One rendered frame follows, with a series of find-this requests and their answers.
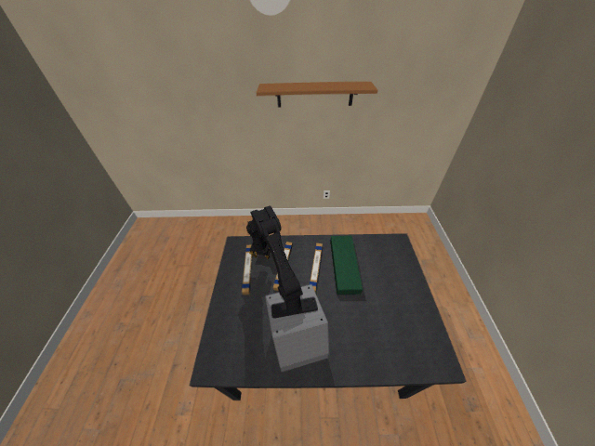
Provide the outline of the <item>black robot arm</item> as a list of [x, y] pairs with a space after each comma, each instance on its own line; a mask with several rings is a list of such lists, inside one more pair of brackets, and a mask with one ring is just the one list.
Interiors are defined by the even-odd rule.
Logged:
[[318, 310], [315, 297], [300, 299], [303, 293], [297, 276], [287, 261], [281, 241], [281, 224], [271, 206], [264, 207], [264, 209], [259, 211], [254, 210], [250, 213], [255, 223], [253, 220], [248, 221], [248, 227], [246, 226], [247, 232], [251, 234], [249, 235], [252, 236], [254, 244], [260, 244], [264, 240], [264, 245], [270, 247], [278, 272], [278, 283], [280, 285], [278, 286], [278, 291], [282, 295], [282, 298], [284, 298], [283, 303], [271, 305], [272, 317], [275, 319]]

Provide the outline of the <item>brown flat pack with blue bands and white label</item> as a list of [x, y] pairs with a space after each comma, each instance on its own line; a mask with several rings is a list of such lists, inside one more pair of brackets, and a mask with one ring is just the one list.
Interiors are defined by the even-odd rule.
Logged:
[[[290, 243], [290, 242], [286, 242], [286, 244], [285, 244], [285, 248], [284, 248], [284, 252], [285, 252], [285, 255], [286, 255], [287, 261], [288, 261], [288, 259], [289, 259], [289, 256], [290, 256], [291, 249], [292, 249], [292, 243]], [[279, 286], [279, 283], [278, 283], [278, 281], [279, 281], [279, 279], [278, 279], [278, 273], [277, 273], [277, 275], [276, 275], [276, 279], [275, 279], [275, 282], [274, 282], [274, 285], [273, 285], [273, 290], [276, 290], [276, 291], [278, 291], [278, 286]]]

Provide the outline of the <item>low green platform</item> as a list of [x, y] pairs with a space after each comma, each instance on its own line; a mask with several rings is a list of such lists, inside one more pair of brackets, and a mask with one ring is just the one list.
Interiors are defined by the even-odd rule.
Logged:
[[331, 250], [333, 243], [332, 257], [337, 295], [360, 295], [363, 287], [352, 236], [331, 236], [330, 243]]

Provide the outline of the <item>brown welding electrode pack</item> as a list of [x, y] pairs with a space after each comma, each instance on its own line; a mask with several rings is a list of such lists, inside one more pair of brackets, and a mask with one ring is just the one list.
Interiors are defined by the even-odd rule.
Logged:
[[245, 270], [242, 289], [243, 295], [250, 295], [251, 270], [253, 258], [253, 256], [249, 254], [251, 245], [247, 245], [245, 251]]

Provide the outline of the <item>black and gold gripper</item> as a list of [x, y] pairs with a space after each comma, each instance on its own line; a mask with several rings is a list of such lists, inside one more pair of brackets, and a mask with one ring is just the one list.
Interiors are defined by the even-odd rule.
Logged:
[[[254, 254], [254, 252], [256, 254]], [[263, 240], [263, 242], [260, 244], [252, 243], [249, 254], [254, 256], [255, 258], [257, 258], [258, 255], [264, 255], [265, 257], [267, 257], [267, 259], [269, 259], [270, 252], [271, 252], [271, 250], [270, 250], [269, 246], [264, 245], [264, 240]]]

